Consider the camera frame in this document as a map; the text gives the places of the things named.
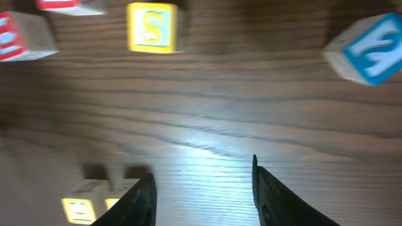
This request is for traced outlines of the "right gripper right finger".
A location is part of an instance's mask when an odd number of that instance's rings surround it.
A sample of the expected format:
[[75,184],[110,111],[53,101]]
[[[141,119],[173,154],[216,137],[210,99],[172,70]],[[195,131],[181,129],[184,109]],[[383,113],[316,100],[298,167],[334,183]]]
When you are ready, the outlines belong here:
[[339,226],[293,193],[253,156],[252,188],[259,222],[265,226]]

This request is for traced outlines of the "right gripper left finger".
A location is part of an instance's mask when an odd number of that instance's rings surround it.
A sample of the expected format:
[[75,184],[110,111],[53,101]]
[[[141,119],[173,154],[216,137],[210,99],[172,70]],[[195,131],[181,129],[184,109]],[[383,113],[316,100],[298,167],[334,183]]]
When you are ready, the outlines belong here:
[[156,208],[155,178],[148,173],[90,226],[155,226]]

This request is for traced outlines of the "yellow O block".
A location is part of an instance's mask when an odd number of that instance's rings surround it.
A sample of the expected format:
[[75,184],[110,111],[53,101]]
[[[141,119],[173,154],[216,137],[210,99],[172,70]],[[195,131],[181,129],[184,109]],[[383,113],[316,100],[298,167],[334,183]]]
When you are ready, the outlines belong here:
[[105,199],[107,210],[112,208],[138,181],[139,178],[123,179],[118,189],[110,191]]

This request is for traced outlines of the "yellow C block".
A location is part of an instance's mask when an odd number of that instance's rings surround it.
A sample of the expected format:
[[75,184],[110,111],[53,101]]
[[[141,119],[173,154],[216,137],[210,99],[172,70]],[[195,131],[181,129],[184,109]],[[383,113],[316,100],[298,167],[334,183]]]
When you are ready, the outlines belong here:
[[106,180],[84,179],[61,199],[69,223],[90,225],[107,212],[109,192]]

